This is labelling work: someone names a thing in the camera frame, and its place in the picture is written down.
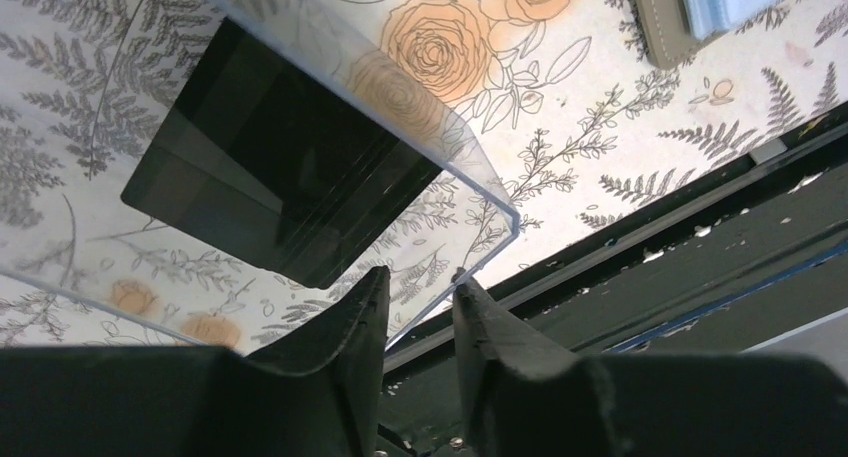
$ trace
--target fern leaf pattern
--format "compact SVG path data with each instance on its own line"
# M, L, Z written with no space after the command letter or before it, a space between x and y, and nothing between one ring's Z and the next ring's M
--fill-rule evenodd
M32 132L22 125L16 110L0 106L0 117L12 126L0 126L0 222L12 227L34 227L44 215L33 207L43 190L64 185L55 175L59 160L43 152Z
M589 226L592 230L601 230L604 227L614 224L624 218L624 214L580 214L580 221Z
M813 104L813 114L824 114L839 104L839 92L836 90L836 63L827 65L827 75L818 98Z
M770 87L769 135L780 135L799 126L804 121L804 114L795 103L795 96L792 95L789 86L774 69L765 67L762 74Z
M795 3L803 1L805 0L795 0ZM757 15L748 19L745 23L739 26L738 29L736 29L736 33L744 34L745 32L759 26L762 26L766 31L775 30L783 25L783 22L786 21L787 17L789 17L790 12L792 12L792 7L788 0L779 2L763 9L757 13Z
M819 35L819 40L816 41L816 47L827 42L831 37L841 32L842 29L848 27L848 0L844 0L837 5L833 10L827 13L819 25L816 27L816 33Z
M613 194L623 202L629 201L631 204L642 207L689 183L695 169L687 171L676 181L674 180L675 172L677 172L676 168L669 170L659 182L657 180L660 171L656 171L648 177L643 174L635 179L627 178L625 180L604 174L599 183L606 193Z
M721 165L747 149L745 144L756 132L757 129L740 132L739 121L737 120L730 126L722 122L718 127L708 124L705 127L694 129L660 132L657 136L696 145L707 159L715 162L714 165Z
M206 0L144 0L140 13L144 37L128 47L132 49L130 61L148 50L142 68L167 59L182 70L183 77L194 70L223 18ZM131 78L131 73L123 74L127 80Z
M55 22L67 24L83 40L100 48L113 47L129 29L127 0L7 0L38 9Z

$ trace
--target botanical print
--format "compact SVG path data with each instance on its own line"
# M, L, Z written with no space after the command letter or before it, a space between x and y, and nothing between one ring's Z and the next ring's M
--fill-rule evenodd
M689 183L689 179L695 173L695 169L690 169L680 176L680 178L676 178L674 175L676 171L677 169L669 170L661 180L659 171L654 172L648 177L640 175L636 179L628 178L624 181L618 177L613 178L609 175L602 175L599 184L608 194L613 194L622 201L630 201L631 204L637 204L639 207L642 207L668 194L672 190L683 187Z
M622 219L622 217L624 217L624 214L618 214L618 215L606 214L606 215L603 215L603 214L588 214L586 212L580 213L580 221L583 222L583 224L591 227L593 230L601 230L601 229L603 229L604 227L606 227L610 224L614 224L615 222L618 222L619 220Z
M842 32L842 29L846 27L848 27L848 0L842 0L842 3L822 17L819 25L816 26L816 34L819 35L816 47L825 43L838 32ZM848 35L848 30L842 33L842 37L846 35Z
M12 227L29 228L39 224L44 215L33 208L33 198L40 192L63 186L52 171L61 168L59 160L41 150L43 139L33 138L32 131L15 125L21 114L0 106L0 221Z
M839 105L839 95L836 91L836 63L831 62L827 66L827 77L824 85L819 91L818 99L813 104L815 114L824 114Z
M625 37L624 46L636 54L637 62L644 60L648 55L648 42L639 21L636 0L604 0L604 4L622 11L624 15L618 22L618 31Z
M771 5L763 9L754 17L748 19L744 24L736 29L736 33L744 34L756 27L762 27L767 31L779 28L783 25L786 18L789 17L789 13L792 11L793 1L795 3L800 3L805 0L784 0L783 2Z
M241 330L236 324L221 315L193 315L180 326L180 332L195 337L208 344L235 347L241 338Z
M112 284L110 301L115 308L135 315L144 315L159 296L137 280L119 280Z
M479 90L492 62L477 0L409 0L383 27L380 49L450 104Z
M785 0L671 71L644 59L632 0L239 5L270 19L299 3L286 43L316 68L443 156L485 150L500 178L481 183L522 231L478 273L491 286L842 103L845 1ZM395 333L503 241L502 214L445 173L317 291L121 204L222 18L206 0L0 0L0 265L91 299L2 279L0 345L250 352L374 265L392 271ZM367 52L344 54L351 28Z
M730 95L733 92L733 81L730 79L722 79L713 85L709 78L704 77L704 89L707 93L695 97L689 103L698 105L709 102L710 105L726 105L735 100Z

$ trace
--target peeling paint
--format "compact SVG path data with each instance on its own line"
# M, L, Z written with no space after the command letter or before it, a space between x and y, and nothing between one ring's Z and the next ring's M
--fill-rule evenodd
M649 252L648 249L645 249L645 260L642 261L643 264L651 262L653 260L657 260L665 254L665 251L662 249L656 252Z
M679 332L690 331L690 330L692 330L693 327L698 325L698 322L700 322L700 321L701 321L700 318L690 320L689 322L686 322L685 324L681 325L680 327L675 327L674 329L669 330L668 332L662 334L660 337L671 337L672 335L677 334Z
M801 187L806 187L806 186L812 184L813 182L816 181L816 179L821 177L823 174L824 174L824 172L819 172L818 174L811 175L809 177L804 177L803 179L801 179L801 182L798 182L798 185L793 187L792 190L790 190L787 193L788 194L794 194L795 192L798 192L799 190L801 190Z
M712 228L712 226L709 226L709 225L706 226L706 227L701 227L701 226L695 227L695 235L697 237L706 237L706 236L710 235L710 232L712 232L712 231L713 231L713 228Z

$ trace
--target black metal frame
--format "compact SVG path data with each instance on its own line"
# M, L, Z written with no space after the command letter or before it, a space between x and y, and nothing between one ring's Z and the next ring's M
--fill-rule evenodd
M848 297L825 289L814 298L803 294L805 305L791 312L763 303L766 292L745 293L770 275L848 240L846 117L848 105L842 105L782 136L788 150L774 159L758 165L750 156L740 157L489 291L515 315L581 354L602 352L638 335L654 343L641 342L636 350L653 345L739 351L846 307ZM825 173L813 186L788 194L802 178L819 172ZM743 209L752 210L742 218ZM793 225L780 224L787 217ZM693 236L696 226L717 222L721 224L708 238ZM661 249L666 256L650 266L639 265L646 250ZM842 278L832 268L828 264L814 270L821 275L828 270L826 278ZM790 279L786 288L793 288L792 283ZM732 325L718 323L725 315L736 315L718 311L734 301L722 299L742 294L754 297L732 308L757 308L745 312L748 322L764 313L780 317L766 323L760 319L744 329L731 328L742 317L731 319ZM787 304L799 298L772 300ZM680 332L699 320L710 322L698 329L701 340ZM676 327L659 327L669 321ZM450 322L443 314L419 326L391 349L385 363L380 420L421 455L453 451L450 440L461 433Z

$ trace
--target black rectangular object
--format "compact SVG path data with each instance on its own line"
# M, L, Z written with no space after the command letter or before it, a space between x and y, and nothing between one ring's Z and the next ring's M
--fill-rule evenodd
M440 172L225 19L121 199L326 289Z

